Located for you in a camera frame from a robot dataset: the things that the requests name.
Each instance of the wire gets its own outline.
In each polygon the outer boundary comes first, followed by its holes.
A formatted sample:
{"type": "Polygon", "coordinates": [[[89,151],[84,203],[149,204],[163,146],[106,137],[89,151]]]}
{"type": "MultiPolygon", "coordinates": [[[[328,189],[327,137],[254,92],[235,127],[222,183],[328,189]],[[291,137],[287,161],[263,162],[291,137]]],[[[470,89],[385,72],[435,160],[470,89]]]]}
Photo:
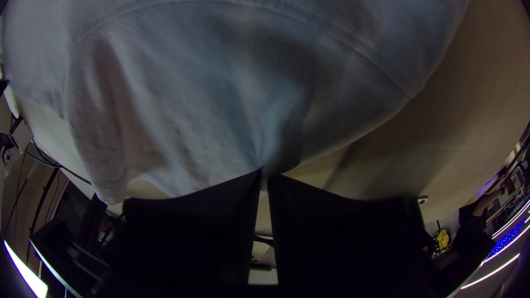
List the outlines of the wire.
{"type": "Polygon", "coordinates": [[[18,213],[18,204],[15,205],[15,234],[13,234],[13,243],[17,242],[17,213],[18,213]]]}
{"type": "Polygon", "coordinates": [[[57,186],[55,186],[54,195],[51,197],[50,205],[48,205],[48,211],[46,211],[46,217],[48,217],[48,214],[50,213],[50,208],[54,203],[55,195],[57,194],[57,190],[59,189],[59,182],[61,181],[61,176],[57,177],[57,186]]]}
{"type": "Polygon", "coordinates": [[[90,183],[90,181],[88,181],[88,180],[84,179],[83,177],[79,176],[78,174],[72,172],[70,169],[66,168],[65,166],[63,166],[63,165],[61,165],[61,164],[51,164],[51,163],[49,163],[49,162],[45,162],[45,161],[39,159],[37,156],[35,156],[35,155],[29,153],[28,151],[26,151],[26,153],[27,153],[31,158],[33,158],[34,160],[36,160],[36,161],[42,163],[42,164],[45,165],[45,166],[48,166],[48,167],[51,167],[51,168],[64,169],[64,170],[68,171],[70,174],[72,174],[72,175],[74,175],[75,177],[77,177],[79,180],[81,180],[81,181],[83,181],[83,182],[85,182],[85,183],[87,183],[87,184],[89,184],[89,185],[92,185],[92,183],[90,183]]]}
{"type": "Polygon", "coordinates": [[[47,159],[47,158],[44,156],[43,152],[40,151],[39,146],[37,146],[37,143],[35,142],[35,137],[31,137],[31,139],[33,140],[33,144],[35,145],[35,149],[37,149],[37,152],[39,153],[40,157],[42,157],[45,161],[47,161],[47,162],[53,164],[54,162],[51,161],[51,160],[49,160],[49,159],[47,159]]]}
{"type": "Polygon", "coordinates": [[[24,190],[24,187],[26,186],[26,182],[28,181],[26,179],[26,181],[22,185],[22,189],[19,191],[20,178],[22,176],[22,169],[24,167],[24,161],[25,160],[26,160],[26,155],[24,155],[24,157],[22,158],[22,164],[20,165],[20,172],[18,173],[18,179],[17,179],[17,193],[16,193],[17,197],[15,199],[15,204],[13,204],[13,208],[11,209],[11,213],[9,214],[9,219],[7,220],[6,229],[5,229],[5,232],[4,232],[4,238],[6,237],[7,232],[9,231],[9,224],[11,223],[11,217],[13,216],[13,212],[15,211],[15,208],[17,207],[18,199],[20,199],[20,194],[22,193],[22,190],[24,190]]]}

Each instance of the cable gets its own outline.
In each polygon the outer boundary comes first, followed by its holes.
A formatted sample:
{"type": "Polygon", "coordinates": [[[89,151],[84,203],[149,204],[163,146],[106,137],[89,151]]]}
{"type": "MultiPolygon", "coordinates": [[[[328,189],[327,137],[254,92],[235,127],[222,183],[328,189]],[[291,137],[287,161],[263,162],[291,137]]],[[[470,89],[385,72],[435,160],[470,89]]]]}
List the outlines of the cable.
{"type": "Polygon", "coordinates": [[[15,211],[15,207],[17,207],[18,199],[20,199],[20,194],[22,193],[22,190],[24,190],[24,187],[26,186],[26,182],[28,182],[28,180],[26,179],[26,181],[22,185],[22,189],[19,191],[20,178],[22,176],[22,169],[24,167],[25,159],[26,159],[26,155],[24,155],[24,157],[22,158],[22,164],[20,165],[20,172],[18,173],[18,181],[17,181],[17,193],[16,193],[17,198],[15,199],[15,204],[13,204],[13,208],[11,209],[11,213],[9,214],[9,218],[7,220],[6,229],[4,232],[4,238],[6,237],[7,232],[9,231],[9,224],[11,223],[11,217],[13,216],[13,212],[15,211]]]}
{"type": "Polygon", "coordinates": [[[92,183],[90,183],[90,181],[84,179],[83,177],[79,176],[78,174],[72,172],[70,169],[66,168],[65,166],[61,165],[61,164],[51,164],[51,163],[48,163],[48,162],[45,162],[41,159],[39,159],[38,157],[36,157],[35,155],[29,153],[28,151],[26,151],[26,153],[31,157],[33,158],[34,160],[42,163],[43,165],[45,166],[48,166],[48,167],[51,167],[51,168],[58,168],[58,169],[64,169],[66,170],[67,172],[69,172],[70,174],[74,175],[75,177],[77,177],[77,179],[87,183],[88,185],[92,185],[92,183]]]}
{"type": "Polygon", "coordinates": [[[13,234],[13,243],[17,242],[17,213],[18,213],[18,204],[15,204],[15,234],[13,234]]]}
{"type": "Polygon", "coordinates": [[[48,205],[48,211],[46,211],[46,217],[48,217],[48,214],[50,213],[50,208],[52,204],[54,203],[55,195],[57,194],[57,190],[59,189],[59,182],[61,181],[61,176],[57,177],[57,186],[55,186],[54,195],[51,197],[50,205],[48,205]]]}
{"type": "Polygon", "coordinates": [[[50,161],[49,159],[47,159],[44,154],[42,153],[42,151],[40,151],[40,148],[39,146],[37,146],[37,143],[35,142],[35,137],[32,136],[31,139],[33,140],[33,145],[35,145],[35,149],[37,149],[37,152],[39,153],[40,157],[42,157],[45,161],[53,164],[53,161],[50,161]]]}
{"type": "Polygon", "coordinates": [[[34,160],[36,160],[36,161],[38,161],[38,162],[42,163],[43,165],[48,166],[50,168],[58,168],[58,169],[62,168],[62,166],[60,166],[58,164],[51,164],[51,163],[48,163],[48,162],[45,162],[45,161],[39,159],[37,156],[29,153],[27,150],[26,150],[26,154],[29,155],[34,160]]]}

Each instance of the blue led lights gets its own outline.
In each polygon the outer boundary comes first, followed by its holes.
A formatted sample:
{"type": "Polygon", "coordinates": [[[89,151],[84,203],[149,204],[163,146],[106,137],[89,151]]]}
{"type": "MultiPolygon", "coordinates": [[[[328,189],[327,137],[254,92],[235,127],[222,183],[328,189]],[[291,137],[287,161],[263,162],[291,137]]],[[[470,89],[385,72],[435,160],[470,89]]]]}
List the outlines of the blue led lights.
{"type": "Polygon", "coordinates": [[[510,231],[508,231],[504,236],[502,236],[497,242],[495,242],[495,247],[491,250],[490,255],[488,258],[491,258],[496,253],[501,251],[503,248],[508,246],[519,234],[521,233],[521,230],[523,229],[524,221],[526,220],[526,216],[521,220],[518,224],[515,225],[510,231]]]}

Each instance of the yellow object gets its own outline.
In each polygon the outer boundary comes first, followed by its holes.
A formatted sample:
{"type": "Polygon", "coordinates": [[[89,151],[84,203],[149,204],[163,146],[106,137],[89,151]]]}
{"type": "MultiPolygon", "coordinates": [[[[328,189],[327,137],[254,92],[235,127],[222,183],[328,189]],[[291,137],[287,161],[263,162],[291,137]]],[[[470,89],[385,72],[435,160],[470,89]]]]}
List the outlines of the yellow object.
{"type": "Polygon", "coordinates": [[[440,249],[447,248],[449,245],[449,235],[444,229],[440,230],[438,236],[436,236],[436,240],[438,241],[438,247],[440,249]]]}

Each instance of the led strip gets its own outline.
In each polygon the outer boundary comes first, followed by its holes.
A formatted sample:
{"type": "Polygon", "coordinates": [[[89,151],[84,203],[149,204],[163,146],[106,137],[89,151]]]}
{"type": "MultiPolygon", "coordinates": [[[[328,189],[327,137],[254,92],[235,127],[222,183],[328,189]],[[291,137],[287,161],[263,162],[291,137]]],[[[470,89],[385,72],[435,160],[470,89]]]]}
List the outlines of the led strip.
{"type": "Polygon", "coordinates": [[[506,248],[508,248],[508,247],[510,247],[512,244],[514,244],[514,243],[517,241],[517,239],[521,238],[521,236],[523,236],[523,234],[526,233],[526,232],[528,231],[529,228],[530,228],[530,226],[527,226],[527,227],[524,229],[524,231],[522,231],[522,232],[519,234],[519,236],[517,236],[514,240],[512,240],[512,242],[510,242],[510,244],[504,246],[500,251],[498,251],[498,252],[497,252],[496,254],[494,254],[493,256],[487,258],[487,259],[484,261],[484,263],[487,263],[489,260],[495,258],[497,255],[499,255],[501,252],[503,252],[506,248]]]}
{"type": "Polygon", "coordinates": [[[517,218],[526,210],[526,208],[528,208],[528,206],[530,206],[530,200],[526,203],[526,205],[507,224],[504,225],[504,227],[502,227],[502,229],[500,229],[497,232],[495,232],[491,236],[491,238],[494,239],[495,237],[500,235],[502,232],[504,232],[505,229],[507,229],[514,221],[517,220],[517,218]]]}
{"type": "Polygon", "coordinates": [[[48,286],[43,283],[29,268],[26,266],[22,260],[20,260],[17,254],[9,247],[7,241],[4,241],[7,251],[13,260],[13,263],[18,269],[18,272],[22,275],[28,286],[31,288],[33,293],[37,298],[46,298],[46,293],[48,292],[48,286]]]}
{"type": "Polygon", "coordinates": [[[476,284],[478,284],[479,282],[481,282],[481,281],[483,281],[483,280],[489,278],[490,276],[494,275],[495,273],[497,273],[497,272],[503,270],[504,267],[510,265],[513,261],[515,261],[515,260],[519,257],[519,255],[520,255],[520,253],[518,253],[515,257],[513,257],[511,260],[509,260],[508,262],[506,262],[504,265],[502,265],[502,266],[500,266],[499,268],[497,268],[497,269],[496,269],[495,271],[493,271],[492,273],[490,273],[490,274],[486,275],[485,277],[483,277],[483,278],[481,278],[481,279],[478,279],[478,280],[476,280],[476,281],[474,281],[474,282],[472,282],[472,283],[470,283],[470,284],[467,284],[467,285],[461,287],[460,289],[461,289],[461,290],[467,289],[467,288],[469,288],[470,286],[472,286],[472,285],[476,285],[476,284]]]}

